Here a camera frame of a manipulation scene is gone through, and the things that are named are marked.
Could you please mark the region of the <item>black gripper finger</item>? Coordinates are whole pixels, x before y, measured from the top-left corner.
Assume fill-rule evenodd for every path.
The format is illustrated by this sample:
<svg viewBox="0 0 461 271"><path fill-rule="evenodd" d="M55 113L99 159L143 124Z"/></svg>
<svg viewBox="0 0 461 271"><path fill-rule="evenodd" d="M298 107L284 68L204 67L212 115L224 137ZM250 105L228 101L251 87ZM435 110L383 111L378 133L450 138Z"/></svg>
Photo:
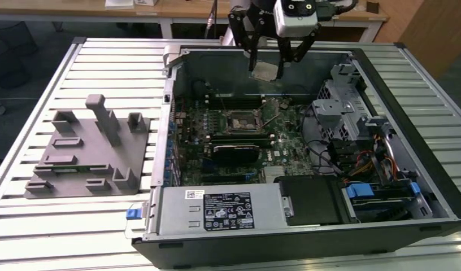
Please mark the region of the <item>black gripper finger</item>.
<svg viewBox="0 0 461 271"><path fill-rule="evenodd" d="M254 31L246 30L247 9L243 6L235 6L228 13L230 27L234 34L234 40L238 48L243 49L250 55L250 72L255 70L258 62L258 44L262 38L262 19L254 25Z"/></svg>
<svg viewBox="0 0 461 271"><path fill-rule="evenodd" d="M291 39L290 38L279 38L278 44L279 44L279 51L280 51L280 62L279 62L279 69L276 74L276 79L282 79L284 75L284 64L292 63L292 62L300 62L304 58L308 50L311 49L316 37L320 33L320 26L316 26L312 32L303 37L302 44L294 49L291 46Z"/></svg>

